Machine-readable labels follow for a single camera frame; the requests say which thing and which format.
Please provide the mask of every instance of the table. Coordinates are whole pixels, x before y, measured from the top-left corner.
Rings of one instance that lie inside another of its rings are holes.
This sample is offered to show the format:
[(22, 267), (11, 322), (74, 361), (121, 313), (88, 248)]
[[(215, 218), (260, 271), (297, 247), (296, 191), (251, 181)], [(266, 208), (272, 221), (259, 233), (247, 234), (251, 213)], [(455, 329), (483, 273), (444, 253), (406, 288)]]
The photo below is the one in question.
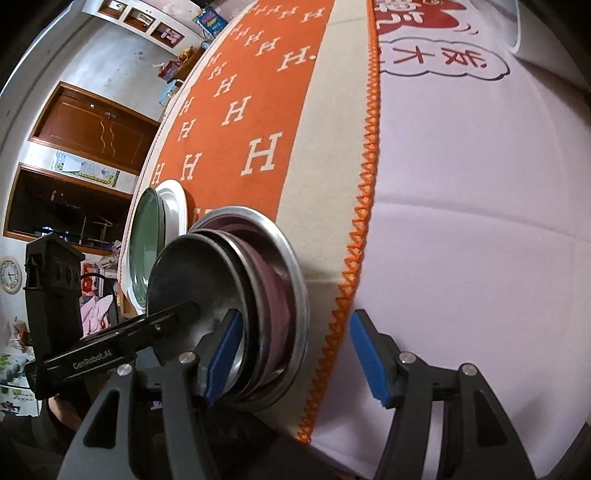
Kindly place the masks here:
[[(192, 220), (243, 203), (293, 243), (309, 351), (267, 423), (373, 475), (393, 412), (346, 334), (362, 307), (429, 364), (477, 365), (545, 475), (591, 404), (589, 108), (519, 64), (468, 1), (420, 12), (419, 26), (378, 15), (377, 32), (361, 0), (251, 6), (174, 99), (135, 197), (176, 178)], [(440, 411), (433, 425), (426, 478)]]

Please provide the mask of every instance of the white wall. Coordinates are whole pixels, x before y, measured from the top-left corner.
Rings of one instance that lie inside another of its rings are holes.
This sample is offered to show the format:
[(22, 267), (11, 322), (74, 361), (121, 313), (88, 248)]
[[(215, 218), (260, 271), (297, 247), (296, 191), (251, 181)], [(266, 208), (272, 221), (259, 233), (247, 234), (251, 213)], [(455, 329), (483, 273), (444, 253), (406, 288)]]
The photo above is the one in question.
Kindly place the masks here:
[[(172, 54), (132, 32), (80, 12), (83, 2), (42, 38), (0, 97), (0, 225), (19, 162), (50, 168), (55, 150), (27, 141), (59, 81), (71, 83), (158, 120), (166, 83), (152, 64)], [(116, 188), (131, 192), (135, 176), (122, 172)], [(25, 260), (26, 243), (0, 236), (0, 255)], [(24, 291), (0, 291), (0, 332), (15, 316), (26, 320)]]
[[(173, 17), (185, 27), (194, 32), (202, 33), (201, 27), (193, 22), (193, 18), (200, 12), (200, 8), (191, 0), (144, 0), (147, 4)], [(254, 0), (217, 0), (212, 3), (225, 20), (230, 21)]]

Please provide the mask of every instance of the metal plate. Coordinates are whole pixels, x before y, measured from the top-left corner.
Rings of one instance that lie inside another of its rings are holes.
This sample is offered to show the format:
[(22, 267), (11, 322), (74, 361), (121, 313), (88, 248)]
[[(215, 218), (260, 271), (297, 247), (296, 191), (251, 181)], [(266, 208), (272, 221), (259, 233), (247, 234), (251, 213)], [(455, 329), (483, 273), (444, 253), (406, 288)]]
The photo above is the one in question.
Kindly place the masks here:
[[(200, 229), (195, 233), (206, 236), (211, 240), (214, 240), (222, 248), (229, 248), (244, 265), (246, 274), (248, 275), (248, 278), (250, 280), (250, 284), (256, 302), (256, 317), (258, 319), (258, 349), (256, 350), (256, 360), (254, 363), (252, 375), (250, 379), (248, 379), (248, 382), (244, 385), (243, 389), (244, 391), (251, 390), (251, 387), (254, 384), (256, 384), (256, 382), (263, 375), (265, 361), (269, 355), (269, 347), (271, 343), (271, 312), (269, 309), (269, 302), (267, 300), (267, 296), (265, 295), (265, 291), (262, 288), (262, 279), (260, 278), (260, 274), (257, 271), (256, 266), (253, 264), (250, 257), (248, 257), (248, 255), (245, 252), (243, 252), (240, 246), (237, 245), (235, 241), (233, 241), (231, 235), (221, 230), (210, 229)], [(241, 393), (242, 389), (240, 389), (240, 391), (237, 392), (229, 392), (228, 395), (224, 397), (224, 400), (226, 401), (226, 403), (231, 405), (234, 401), (240, 399)]]
[(246, 298), (245, 279), (236, 270), (226, 252), (211, 239), (202, 235), (183, 235), (168, 244), (158, 256), (148, 285), (147, 314), (160, 312), (184, 301), (193, 300), (201, 307), (201, 317), (195, 323), (180, 328), (173, 335), (153, 345), (160, 362), (192, 351), (201, 338), (219, 325), (228, 309), (242, 312), (243, 342), (234, 360), (225, 392), (229, 391), (247, 369), (245, 351), (249, 352), (252, 331), (249, 307), (252, 298)]
[(310, 325), (308, 292), (297, 257), (287, 238), (270, 219), (256, 210), (240, 206), (218, 208), (204, 215), (189, 232), (200, 228), (224, 230), (228, 226), (233, 235), (250, 243), (280, 275), (292, 318), (294, 331), (290, 334), (293, 333), (293, 346), (286, 349), (290, 354), (284, 370), (273, 382), (235, 406), (242, 410), (260, 411), (275, 404), (289, 390), (300, 370), (306, 354)]

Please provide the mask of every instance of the shelf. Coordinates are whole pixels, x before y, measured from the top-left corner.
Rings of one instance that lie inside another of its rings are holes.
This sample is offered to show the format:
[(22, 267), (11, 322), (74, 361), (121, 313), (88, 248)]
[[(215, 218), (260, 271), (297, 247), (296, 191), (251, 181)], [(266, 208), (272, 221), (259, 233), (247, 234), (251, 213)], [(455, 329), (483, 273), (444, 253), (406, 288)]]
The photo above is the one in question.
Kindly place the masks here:
[(105, 0), (99, 8), (99, 12), (116, 20), (121, 18), (123, 11), (127, 8), (127, 4), (117, 2), (114, 0)]
[(140, 35), (176, 57), (205, 40), (203, 33), (141, 0), (86, 0), (82, 11)]
[(184, 39), (184, 35), (162, 22), (160, 22), (160, 25), (156, 27), (150, 36), (171, 48), (175, 47), (182, 39)]
[(147, 32), (150, 26), (154, 23), (154, 17), (151, 17), (136, 8), (132, 8), (123, 22), (137, 28), (140, 32)]

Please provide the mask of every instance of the poster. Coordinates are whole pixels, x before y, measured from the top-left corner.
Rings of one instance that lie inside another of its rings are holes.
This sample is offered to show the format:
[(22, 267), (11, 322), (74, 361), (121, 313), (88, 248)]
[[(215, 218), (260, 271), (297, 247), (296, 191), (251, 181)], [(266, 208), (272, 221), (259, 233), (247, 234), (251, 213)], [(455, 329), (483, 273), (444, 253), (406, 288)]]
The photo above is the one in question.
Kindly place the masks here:
[(52, 165), (52, 170), (95, 181), (113, 188), (117, 185), (121, 173), (116, 168), (105, 167), (87, 158), (78, 157), (60, 150), (56, 152), (56, 160)]

